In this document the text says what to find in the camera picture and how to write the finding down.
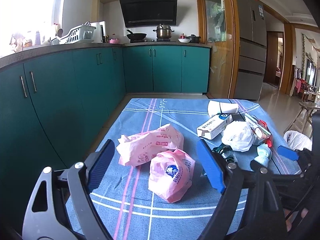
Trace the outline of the white blue cardboard box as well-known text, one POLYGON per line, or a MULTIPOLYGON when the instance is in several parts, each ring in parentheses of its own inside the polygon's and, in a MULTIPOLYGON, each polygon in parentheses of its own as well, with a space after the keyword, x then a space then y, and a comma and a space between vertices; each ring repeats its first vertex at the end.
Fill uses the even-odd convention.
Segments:
POLYGON ((197 136, 213 140, 233 121, 231 114, 217 114, 197 128, 197 136))

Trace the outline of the white bag-lined trash bin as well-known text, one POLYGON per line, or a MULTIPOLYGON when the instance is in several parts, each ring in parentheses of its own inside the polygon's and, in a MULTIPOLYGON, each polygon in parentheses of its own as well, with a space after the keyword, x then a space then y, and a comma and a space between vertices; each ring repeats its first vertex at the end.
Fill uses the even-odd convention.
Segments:
POLYGON ((312 150, 312 141, 300 132, 289 130, 284 133, 283 138, 291 150, 312 150))

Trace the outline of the teal lower kitchen cabinets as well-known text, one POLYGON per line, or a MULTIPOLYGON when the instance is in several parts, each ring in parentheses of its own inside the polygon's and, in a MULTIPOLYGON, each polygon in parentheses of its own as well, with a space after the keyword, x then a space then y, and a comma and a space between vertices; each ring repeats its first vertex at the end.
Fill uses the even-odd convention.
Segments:
POLYGON ((153 89, 153 68, 138 47, 102 44, 29 49, 1 58, 1 221, 22 231, 44 167, 81 161, 129 92, 153 89))

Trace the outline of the light blue cloth wipe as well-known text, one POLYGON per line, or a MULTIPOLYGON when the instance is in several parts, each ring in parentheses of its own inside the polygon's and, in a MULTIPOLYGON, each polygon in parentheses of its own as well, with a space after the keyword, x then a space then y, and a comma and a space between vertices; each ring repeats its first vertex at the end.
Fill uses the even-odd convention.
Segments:
POLYGON ((257 147, 257 156, 254 160, 265 168, 268 168, 268 163, 272 158, 272 151, 267 144, 261 144, 257 147))

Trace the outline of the crumpled white plastic bag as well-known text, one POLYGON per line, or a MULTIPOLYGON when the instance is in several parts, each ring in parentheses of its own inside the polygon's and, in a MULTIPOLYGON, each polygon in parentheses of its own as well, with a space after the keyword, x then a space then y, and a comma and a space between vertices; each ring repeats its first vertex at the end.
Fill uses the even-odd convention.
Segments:
POLYGON ((253 144, 253 132, 245 121, 233 121, 223 131, 221 142, 237 152, 247 152, 253 144))

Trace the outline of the bundled pink plastic bag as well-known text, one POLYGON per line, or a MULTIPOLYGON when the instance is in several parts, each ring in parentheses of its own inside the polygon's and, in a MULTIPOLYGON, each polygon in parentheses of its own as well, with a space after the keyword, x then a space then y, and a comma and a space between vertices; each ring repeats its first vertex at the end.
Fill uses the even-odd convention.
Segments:
POLYGON ((183 150, 158 153, 150 163, 148 189, 163 200, 182 199, 192 185, 195 160, 183 150))

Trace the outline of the flat pink plastic bag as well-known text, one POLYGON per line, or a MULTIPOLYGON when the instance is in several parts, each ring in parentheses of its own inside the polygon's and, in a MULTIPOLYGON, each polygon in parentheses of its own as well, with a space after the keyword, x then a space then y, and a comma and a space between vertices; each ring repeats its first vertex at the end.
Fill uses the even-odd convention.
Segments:
POLYGON ((121 135, 116 150, 120 154, 119 164, 139 166, 151 161, 158 153, 167 150, 182 149, 184 137, 171 124, 134 135, 121 135))

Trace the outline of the small black lidded pot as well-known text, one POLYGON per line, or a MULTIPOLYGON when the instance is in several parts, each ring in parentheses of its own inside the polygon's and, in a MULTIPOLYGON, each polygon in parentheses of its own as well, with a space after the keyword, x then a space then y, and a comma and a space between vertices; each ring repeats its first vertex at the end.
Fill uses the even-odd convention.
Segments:
POLYGON ((200 43, 201 41, 201 37, 200 36, 196 36, 194 34, 191 34, 190 36, 186 36, 185 38, 190 40, 190 43, 200 43))

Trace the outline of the white bowl on counter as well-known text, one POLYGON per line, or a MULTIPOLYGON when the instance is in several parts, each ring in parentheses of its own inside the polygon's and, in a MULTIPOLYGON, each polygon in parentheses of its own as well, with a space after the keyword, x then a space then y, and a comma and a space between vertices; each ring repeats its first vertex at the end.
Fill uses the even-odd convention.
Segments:
POLYGON ((178 41, 181 42, 181 43, 189 43, 189 42, 191 42, 191 39, 189 39, 189 38, 179 38, 178 41))

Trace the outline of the pink container on counter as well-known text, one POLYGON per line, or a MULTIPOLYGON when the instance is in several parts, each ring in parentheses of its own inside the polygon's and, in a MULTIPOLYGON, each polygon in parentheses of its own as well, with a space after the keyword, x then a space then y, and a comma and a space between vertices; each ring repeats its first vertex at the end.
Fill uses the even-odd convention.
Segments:
POLYGON ((109 44, 120 44, 120 39, 111 38, 111 39, 109 39, 109 44))

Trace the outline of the black wok pan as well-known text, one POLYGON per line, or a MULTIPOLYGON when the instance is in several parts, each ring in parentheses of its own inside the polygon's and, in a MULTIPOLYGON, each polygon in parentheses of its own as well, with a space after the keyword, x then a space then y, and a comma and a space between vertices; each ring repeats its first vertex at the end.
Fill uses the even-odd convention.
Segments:
POLYGON ((140 41, 140 40, 144 40, 144 38, 146 38, 147 34, 146 33, 134 33, 131 30, 127 29, 126 30, 128 32, 127 34, 127 38, 130 41, 140 41))

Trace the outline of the wooden glass sliding door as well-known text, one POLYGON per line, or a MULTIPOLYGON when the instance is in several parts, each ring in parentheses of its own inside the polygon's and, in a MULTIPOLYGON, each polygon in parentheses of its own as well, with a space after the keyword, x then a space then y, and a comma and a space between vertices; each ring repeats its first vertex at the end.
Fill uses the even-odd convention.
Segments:
POLYGON ((211 47, 209 98, 232 99, 240 54, 240 23, 236 0, 197 0, 201 43, 211 47))

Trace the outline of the grey multi-door refrigerator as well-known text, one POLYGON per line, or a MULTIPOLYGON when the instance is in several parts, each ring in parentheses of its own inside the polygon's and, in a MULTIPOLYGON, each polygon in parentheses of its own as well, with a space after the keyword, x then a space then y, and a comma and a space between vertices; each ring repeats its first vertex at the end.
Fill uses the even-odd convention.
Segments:
POLYGON ((267 33, 263 5, 237 0, 240 23, 239 66, 234 98, 258 100, 266 67, 267 33))

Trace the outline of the stainless steel stock pot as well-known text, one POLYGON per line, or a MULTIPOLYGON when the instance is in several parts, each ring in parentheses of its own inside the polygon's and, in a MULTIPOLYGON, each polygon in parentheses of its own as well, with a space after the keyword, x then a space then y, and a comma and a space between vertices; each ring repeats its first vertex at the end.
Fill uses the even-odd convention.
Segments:
POLYGON ((172 33, 175 31, 169 25, 159 24, 156 29, 153 29, 153 32, 156 33, 157 39, 171 39, 172 33))

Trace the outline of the black range hood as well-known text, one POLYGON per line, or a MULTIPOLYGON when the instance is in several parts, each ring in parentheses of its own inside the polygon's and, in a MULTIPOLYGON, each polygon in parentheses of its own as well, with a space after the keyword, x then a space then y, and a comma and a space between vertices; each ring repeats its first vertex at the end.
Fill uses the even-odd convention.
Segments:
POLYGON ((127 28, 177 24, 177 0, 119 0, 127 28))

